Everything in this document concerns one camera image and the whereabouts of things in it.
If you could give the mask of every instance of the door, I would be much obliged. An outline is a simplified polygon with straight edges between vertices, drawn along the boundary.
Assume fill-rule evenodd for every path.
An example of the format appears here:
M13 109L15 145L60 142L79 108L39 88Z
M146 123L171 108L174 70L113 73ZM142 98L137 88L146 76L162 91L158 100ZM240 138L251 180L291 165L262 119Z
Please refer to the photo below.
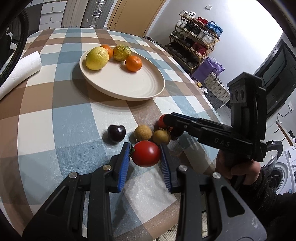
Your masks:
M121 0L109 30L142 37L162 2L162 0Z
M113 2L114 0L89 0L83 15L81 27L103 29Z

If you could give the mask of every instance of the wooden door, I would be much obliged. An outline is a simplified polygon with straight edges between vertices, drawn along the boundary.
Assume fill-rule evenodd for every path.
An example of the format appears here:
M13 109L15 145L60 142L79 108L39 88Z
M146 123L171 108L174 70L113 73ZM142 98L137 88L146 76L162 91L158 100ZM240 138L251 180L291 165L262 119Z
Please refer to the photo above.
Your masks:
M162 0L121 0L109 30L142 37L162 2Z

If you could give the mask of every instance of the washing machine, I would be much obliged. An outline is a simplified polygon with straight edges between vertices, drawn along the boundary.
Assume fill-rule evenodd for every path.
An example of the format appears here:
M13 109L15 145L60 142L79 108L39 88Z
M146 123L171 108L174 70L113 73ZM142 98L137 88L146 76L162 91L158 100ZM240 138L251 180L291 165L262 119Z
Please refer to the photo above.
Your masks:
M292 146L284 150L278 158L274 169L267 177L269 186L277 193L296 191L296 150Z

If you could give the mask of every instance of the hand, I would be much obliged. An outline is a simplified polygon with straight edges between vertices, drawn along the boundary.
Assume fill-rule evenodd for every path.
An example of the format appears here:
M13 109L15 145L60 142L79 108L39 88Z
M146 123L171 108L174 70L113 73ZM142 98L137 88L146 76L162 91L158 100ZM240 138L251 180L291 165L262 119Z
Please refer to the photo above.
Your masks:
M257 161L252 160L235 165L231 170L224 165L224 162L224 153L220 150L216 159L215 171L220 173L226 179L231 179L232 176L243 176L246 174L243 185L251 185L259 177L260 163Z

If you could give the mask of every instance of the paper towel roll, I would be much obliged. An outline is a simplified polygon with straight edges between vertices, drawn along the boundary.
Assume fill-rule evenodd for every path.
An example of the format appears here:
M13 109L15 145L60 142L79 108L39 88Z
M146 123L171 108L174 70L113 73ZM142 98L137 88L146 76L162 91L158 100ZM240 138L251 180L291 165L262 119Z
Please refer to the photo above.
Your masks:
M0 100L14 87L41 69L41 58L36 51L20 59L6 81L0 87Z

